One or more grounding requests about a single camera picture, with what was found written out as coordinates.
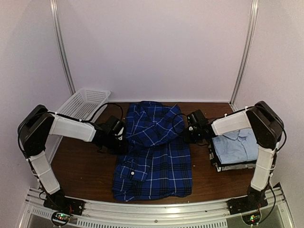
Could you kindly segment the right circuit board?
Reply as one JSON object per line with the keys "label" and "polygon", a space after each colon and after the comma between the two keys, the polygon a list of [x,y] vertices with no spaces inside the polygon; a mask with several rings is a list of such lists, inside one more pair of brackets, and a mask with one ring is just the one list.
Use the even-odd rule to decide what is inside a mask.
{"label": "right circuit board", "polygon": [[242,220],[246,225],[253,226],[260,222],[261,220],[261,213],[255,212],[255,213],[249,213],[242,215]]}

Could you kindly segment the left aluminium frame post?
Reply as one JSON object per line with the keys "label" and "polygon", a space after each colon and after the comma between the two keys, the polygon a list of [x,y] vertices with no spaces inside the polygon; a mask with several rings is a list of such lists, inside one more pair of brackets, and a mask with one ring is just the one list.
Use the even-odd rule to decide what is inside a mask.
{"label": "left aluminium frame post", "polygon": [[71,71],[70,71],[70,67],[68,64],[66,49],[65,49],[65,45],[64,45],[64,39],[63,39],[61,25],[60,25],[57,1],[50,0],[49,2],[50,2],[51,15],[53,18],[57,46],[58,46],[58,50],[59,50],[59,56],[61,59],[61,63],[62,63],[62,67],[63,67],[68,89],[69,89],[71,95],[73,95],[76,92],[76,88],[75,88],[75,85],[74,85],[74,82],[72,79],[72,75],[71,75]]}

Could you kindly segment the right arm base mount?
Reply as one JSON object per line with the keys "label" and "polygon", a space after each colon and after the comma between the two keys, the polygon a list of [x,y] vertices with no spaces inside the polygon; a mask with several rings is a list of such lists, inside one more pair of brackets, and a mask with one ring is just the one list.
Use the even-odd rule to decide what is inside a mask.
{"label": "right arm base mount", "polygon": [[267,206],[268,202],[266,199],[265,191],[266,188],[258,191],[249,186],[246,196],[228,200],[227,205],[230,215],[258,210],[261,207]]}

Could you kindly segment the left circuit board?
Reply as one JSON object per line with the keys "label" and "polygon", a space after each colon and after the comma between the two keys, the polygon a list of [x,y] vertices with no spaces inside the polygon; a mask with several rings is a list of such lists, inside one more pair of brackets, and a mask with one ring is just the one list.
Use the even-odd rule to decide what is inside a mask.
{"label": "left circuit board", "polygon": [[51,222],[55,226],[65,226],[67,223],[69,223],[71,219],[71,215],[65,214],[60,211],[56,211],[51,215]]}

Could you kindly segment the blue plaid long sleeve shirt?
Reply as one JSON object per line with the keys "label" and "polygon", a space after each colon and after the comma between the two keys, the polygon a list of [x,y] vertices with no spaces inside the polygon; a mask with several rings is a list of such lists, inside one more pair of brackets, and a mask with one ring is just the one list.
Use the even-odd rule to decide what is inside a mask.
{"label": "blue plaid long sleeve shirt", "polygon": [[129,105],[128,153],[117,157],[112,192],[116,201],[159,200],[192,193],[190,147],[180,107],[142,101]]}

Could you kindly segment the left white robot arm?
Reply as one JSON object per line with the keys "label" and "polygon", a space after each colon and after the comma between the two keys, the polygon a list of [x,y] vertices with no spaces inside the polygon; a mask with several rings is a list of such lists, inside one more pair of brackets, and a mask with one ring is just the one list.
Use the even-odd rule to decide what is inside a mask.
{"label": "left white robot arm", "polygon": [[49,202],[58,211],[68,207],[68,200],[60,193],[60,184],[46,155],[49,137],[65,137],[92,143],[98,148],[105,147],[115,155],[128,152],[125,138],[125,124],[122,118],[111,115],[103,123],[95,123],[93,118],[80,119],[48,110],[37,105],[17,128],[19,149],[33,170],[44,191],[50,194]]}

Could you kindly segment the right aluminium frame post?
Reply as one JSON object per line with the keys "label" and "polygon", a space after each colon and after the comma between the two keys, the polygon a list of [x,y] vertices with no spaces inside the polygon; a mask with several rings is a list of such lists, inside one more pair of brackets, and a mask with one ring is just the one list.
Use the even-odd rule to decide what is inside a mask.
{"label": "right aluminium frame post", "polygon": [[245,44],[244,44],[244,49],[243,49],[243,54],[237,74],[237,79],[235,82],[235,86],[233,89],[233,93],[230,99],[230,106],[232,107],[233,110],[236,110],[236,99],[238,96],[238,93],[241,88],[242,80],[245,75],[245,70],[247,66],[247,62],[249,59],[249,53],[250,49],[252,46],[255,30],[256,30],[256,24],[257,24],[257,17],[258,17],[258,6],[259,6],[259,1],[258,0],[252,0],[251,1],[251,9],[250,9],[250,14],[249,14],[249,21],[248,21],[248,27],[247,27],[247,35],[245,39]]}

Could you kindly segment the circuit board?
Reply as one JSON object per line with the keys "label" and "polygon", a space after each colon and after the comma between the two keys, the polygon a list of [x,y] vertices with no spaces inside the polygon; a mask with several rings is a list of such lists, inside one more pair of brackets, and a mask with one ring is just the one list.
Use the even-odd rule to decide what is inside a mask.
{"label": "circuit board", "polygon": [[261,213],[255,212],[255,213],[249,213],[242,215],[242,220],[246,225],[253,226],[260,222],[261,220]]}
{"label": "circuit board", "polygon": [[67,223],[69,223],[71,219],[71,215],[65,214],[60,211],[56,211],[51,215],[51,222],[55,226],[65,226]]}

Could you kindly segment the light blue folded shirt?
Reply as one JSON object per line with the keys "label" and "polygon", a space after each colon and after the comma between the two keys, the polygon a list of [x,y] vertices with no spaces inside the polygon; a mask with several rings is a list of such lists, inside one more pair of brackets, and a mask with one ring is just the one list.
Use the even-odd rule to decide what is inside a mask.
{"label": "light blue folded shirt", "polygon": [[212,139],[212,142],[221,164],[257,160],[258,144],[251,128],[216,136]]}

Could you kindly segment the white plastic mesh basket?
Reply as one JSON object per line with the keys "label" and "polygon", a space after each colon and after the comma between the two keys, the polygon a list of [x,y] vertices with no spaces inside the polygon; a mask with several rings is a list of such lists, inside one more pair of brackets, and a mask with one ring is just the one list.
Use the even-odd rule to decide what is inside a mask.
{"label": "white plastic mesh basket", "polygon": [[110,94],[109,90],[82,88],[64,102],[57,113],[81,120],[89,120],[93,117],[91,121],[95,122],[107,106],[96,112],[97,109],[108,102]]}

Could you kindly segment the aluminium frame post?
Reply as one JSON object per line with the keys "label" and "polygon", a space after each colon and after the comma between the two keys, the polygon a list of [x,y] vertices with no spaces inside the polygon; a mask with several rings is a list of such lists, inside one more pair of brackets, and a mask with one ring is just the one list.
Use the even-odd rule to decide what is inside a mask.
{"label": "aluminium frame post", "polygon": [[245,75],[245,70],[247,66],[247,62],[249,59],[249,53],[250,49],[252,46],[255,30],[256,30],[256,24],[257,24],[257,17],[258,17],[258,6],[259,6],[259,1],[258,0],[252,0],[251,1],[251,9],[250,9],[250,14],[249,14],[249,21],[248,21],[248,27],[247,27],[247,35],[245,39],[245,44],[244,44],[244,49],[243,49],[243,54],[237,74],[237,79],[235,82],[235,86],[233,89],[233,93],[230,99],[230,106],[232,107],[233,110],[236,110],[236,99],[238,96],[238,93],[241,88],[242,80]]}
{"label": "aluminium frame post", "polygon": [[64,45],[64,39],[63,39],[61,25],[60,25],[57,1],[50,0],[49,2],[50,2],[51,15],[53,18],[57,46],[58,46],[58,50],[59,50],[59,56],[61,59],[61,63],[62,63],[62,67],[63,67],[68,89],[69,89],[71,95],[73,95],[76,92],[76,88],[75,88],[75,85],[74,85],[74,82],[72,79],[72,75],[71,75],[71,71],[70,71],[70,67],[68,64],[66,49],[65,49],[65,45]]}

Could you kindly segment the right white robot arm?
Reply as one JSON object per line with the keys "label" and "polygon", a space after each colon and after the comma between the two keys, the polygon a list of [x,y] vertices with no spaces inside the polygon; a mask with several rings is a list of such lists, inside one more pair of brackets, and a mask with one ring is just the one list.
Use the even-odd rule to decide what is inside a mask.
{"label": "right white robot arm", "polygon": [[262,201],[276,166],[280,141],[286,139],[284,123],[264,101],[218,118],[206,118],[201,110],[186,116],[188,125],[181,132],[184,141],[198,144],[209,140],[211,157],[219,171],[242,169],[253,165],[254,176],[244,198],[246,209],[254,209]]}

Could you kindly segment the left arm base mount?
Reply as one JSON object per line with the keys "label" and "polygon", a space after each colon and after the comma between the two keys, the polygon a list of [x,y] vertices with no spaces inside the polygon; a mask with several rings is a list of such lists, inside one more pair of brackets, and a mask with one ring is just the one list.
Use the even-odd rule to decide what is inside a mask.
{"label": "left arm base mount", "polygon": [[69,215],[82,215],[85,202],[83,200],[66,197],[62,187],[53,194],[50,194],[47,191],[45,191],[45,194],[44,207]]}

